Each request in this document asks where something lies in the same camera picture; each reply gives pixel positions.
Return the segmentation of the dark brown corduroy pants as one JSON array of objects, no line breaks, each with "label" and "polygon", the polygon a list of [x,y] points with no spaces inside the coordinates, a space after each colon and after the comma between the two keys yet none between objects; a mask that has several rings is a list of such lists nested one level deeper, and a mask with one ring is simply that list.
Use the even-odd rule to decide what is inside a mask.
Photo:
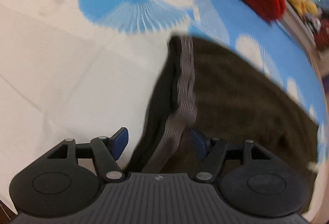
[{"label": "dark brown corduroy pants", "polygon": [[227,141],[213,185],[233,207],[281,217],[309,206],[318,125],[232,51],[201,38],[174,36],[126,171],[194,176],[201,160],[190,129]]}]

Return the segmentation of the blue white patterned bedsheet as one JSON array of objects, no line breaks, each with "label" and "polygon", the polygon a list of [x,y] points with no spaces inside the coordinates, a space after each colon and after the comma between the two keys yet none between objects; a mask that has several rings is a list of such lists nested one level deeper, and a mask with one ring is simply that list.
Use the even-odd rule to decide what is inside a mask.
[{"label": "blue white patterned bedsheet", "polygon": [[223,43],[281,87],[319,125],[315,192],[327,181],[322,86],[298,42],[241,0],[1,0],[1,200],[11,179],[65,138],[129,130],[126,166],[173,34]]}]

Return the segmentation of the yellow bear plush toy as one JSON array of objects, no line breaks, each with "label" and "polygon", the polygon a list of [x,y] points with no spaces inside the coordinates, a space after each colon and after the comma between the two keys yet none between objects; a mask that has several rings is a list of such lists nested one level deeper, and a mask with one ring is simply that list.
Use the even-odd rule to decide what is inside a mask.
[{"label": "yellow bear plush toy", "polygon": [[306,15],[320,15],[320,10],[312,0],[288,0],[288,2],[296,10],[297,14],[302,18],[306,17]]}]

